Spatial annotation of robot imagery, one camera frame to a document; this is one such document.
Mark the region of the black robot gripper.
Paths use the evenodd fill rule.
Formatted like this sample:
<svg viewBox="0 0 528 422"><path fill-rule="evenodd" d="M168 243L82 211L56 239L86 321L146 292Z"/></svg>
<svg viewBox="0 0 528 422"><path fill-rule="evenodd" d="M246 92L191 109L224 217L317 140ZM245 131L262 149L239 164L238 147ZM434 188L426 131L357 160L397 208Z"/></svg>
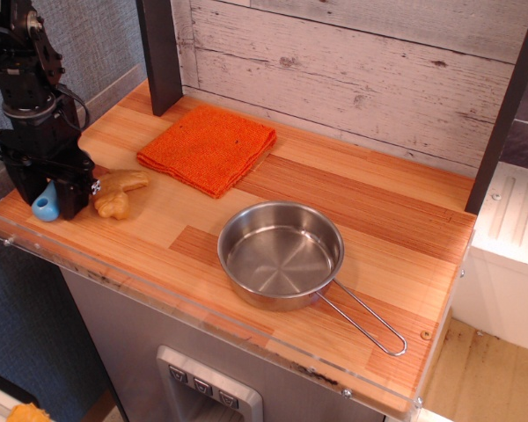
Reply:
<svg viewBox="0 0 528 422"><path fill-rule="evenodd" d="M99 189L94 163L78 146L88 119L80 124L70 94L51 94L45 105L15 108L3 104L11 129L0 129L0 158L21 198L29 205L54 180L60 215L72 220Z"/></svg>

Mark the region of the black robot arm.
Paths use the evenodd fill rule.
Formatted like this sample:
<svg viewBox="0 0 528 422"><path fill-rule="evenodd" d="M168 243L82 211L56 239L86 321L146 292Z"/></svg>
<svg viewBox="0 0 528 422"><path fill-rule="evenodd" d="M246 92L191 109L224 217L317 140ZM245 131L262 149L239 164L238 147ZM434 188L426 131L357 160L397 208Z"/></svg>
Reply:
<svg viewBox="0 0 528 422"><path fill-rule="evenodd" d="M0 92L11 128L0 128L0 159L21 198L37 203L54 187L61 216L73 219L100 189L94 162L78 146L90 119L60 79L62 55L29 1L0 1Z"/></svg>

